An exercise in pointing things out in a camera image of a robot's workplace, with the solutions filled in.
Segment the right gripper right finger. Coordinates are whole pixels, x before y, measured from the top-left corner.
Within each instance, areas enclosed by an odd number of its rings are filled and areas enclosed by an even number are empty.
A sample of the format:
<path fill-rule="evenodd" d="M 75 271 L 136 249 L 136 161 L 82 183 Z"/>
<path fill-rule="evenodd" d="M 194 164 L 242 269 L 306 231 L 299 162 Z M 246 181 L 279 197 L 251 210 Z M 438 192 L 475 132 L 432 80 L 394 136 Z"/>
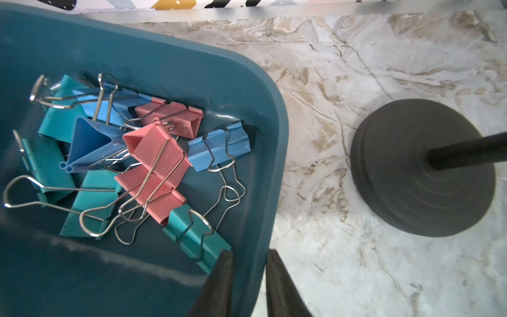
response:
<path fill-rule="evenodd" d="M 269 317 L 312 316 L 275 249 L 268 252 L 265 274 Z"/>

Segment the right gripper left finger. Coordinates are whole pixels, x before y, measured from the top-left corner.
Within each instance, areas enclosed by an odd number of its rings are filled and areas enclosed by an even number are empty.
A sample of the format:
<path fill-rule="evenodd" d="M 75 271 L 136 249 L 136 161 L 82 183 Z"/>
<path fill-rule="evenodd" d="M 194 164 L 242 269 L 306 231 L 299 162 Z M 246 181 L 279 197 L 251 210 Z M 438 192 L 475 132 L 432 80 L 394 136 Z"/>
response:
<path fill-rule="evenodd" d="M 233 274 L 233 252 L 223 250 L 187 316 L 229 316 Z"/>

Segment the teal plastic storage box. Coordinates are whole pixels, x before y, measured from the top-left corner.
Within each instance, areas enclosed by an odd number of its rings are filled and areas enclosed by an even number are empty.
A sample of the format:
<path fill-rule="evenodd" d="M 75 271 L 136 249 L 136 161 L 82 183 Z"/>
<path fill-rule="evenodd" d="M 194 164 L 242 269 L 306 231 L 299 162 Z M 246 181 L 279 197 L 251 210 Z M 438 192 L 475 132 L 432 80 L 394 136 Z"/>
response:
<path fill-rule="evenodd" d="M 228 50 L 161 34 L 15 3 L 1 4 L 1 315 L 187 316 L 208 278 L 148 218 L 127 223 L 100 240 L 59 236 L 63 211 L 4 206 L 14 178 L 31 174 L 13 130 L 32 139 L 43 105 L 70 109 L 76 96 L 30 101 L 41 75 L 56 86 L 64 75 L 98 86 L 108 73 L 150 102 L 178 102 L 204 110 L 197 137 L 241 122 L 251 152 L 236 170 L 247 193 L 218 229 L 225 208 L 204 213 L 217 196 L 200 185 L 193 167 L 177 187 L 193 210 L 231 245 L 234 255 L 231 316 L 249 316 L 257 301 L 273 232 L 289 137 L 287 109 L 268 74 Z M 99 164 L 116 174 L 136 166 L 127 149 Z"/>

